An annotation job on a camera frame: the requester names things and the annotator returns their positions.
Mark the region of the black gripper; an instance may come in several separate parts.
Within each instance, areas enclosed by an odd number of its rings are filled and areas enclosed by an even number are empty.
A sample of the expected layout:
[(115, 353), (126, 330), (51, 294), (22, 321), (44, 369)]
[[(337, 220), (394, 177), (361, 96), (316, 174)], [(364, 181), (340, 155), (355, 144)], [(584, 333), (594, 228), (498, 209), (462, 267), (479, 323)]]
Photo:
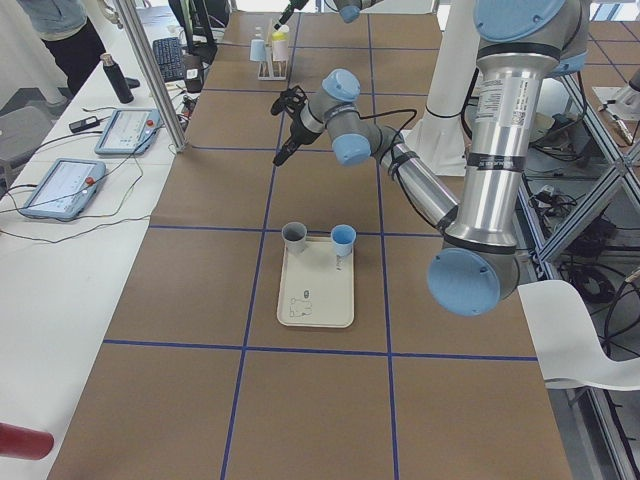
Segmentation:
[[(295, 11), (301, 11), (305, 6), (306, 0), (290, 0), (274, 27), (281, 28), (286, 25)], [(307, 103), (306, 93), (296, 85), (282, 91), (279, 99), (272, 104), (270, 109), (272, 115), (279, 115), (284, 111), (291, 119), (289, 138), (274, 156), (275, 166), (282, 166), (298, 150), (298, 146), (311, 145), (315, 142), (315, 133), (303, 123), (302, 119), (302, 111)]]

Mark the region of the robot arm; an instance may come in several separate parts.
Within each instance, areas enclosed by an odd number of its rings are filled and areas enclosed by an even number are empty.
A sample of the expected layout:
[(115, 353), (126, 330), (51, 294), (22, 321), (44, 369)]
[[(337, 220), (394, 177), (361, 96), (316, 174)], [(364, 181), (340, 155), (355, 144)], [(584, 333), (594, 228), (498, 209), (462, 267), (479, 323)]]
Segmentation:
[[(286, 8), (281, 13), (279, 19), (274, 25), (275, 30), (282, 28), (296, 10), (301, 11), (306, 4), (307, 0), (291, 0)], [(368, 9), (379, 3), (379, 0), (335, 0), (334, 5), (336, 11), (341, 16), (345, 23), (352, 23), (356, 20), (362, 10)]]
[(375, 159), (443, 236), (427, 273), (434, 299), (462, 316), (488, 312), (519, 281), (512, 218), (542, 83), (582, 68), (588, 25), (585, 1), (455, 1), (408, 135), (360, 115), (357, 78), (336, 69), (315, 94), (294, 87), (273, 103), (291, 118), (274, 162), (322, 134), (342, 165)]

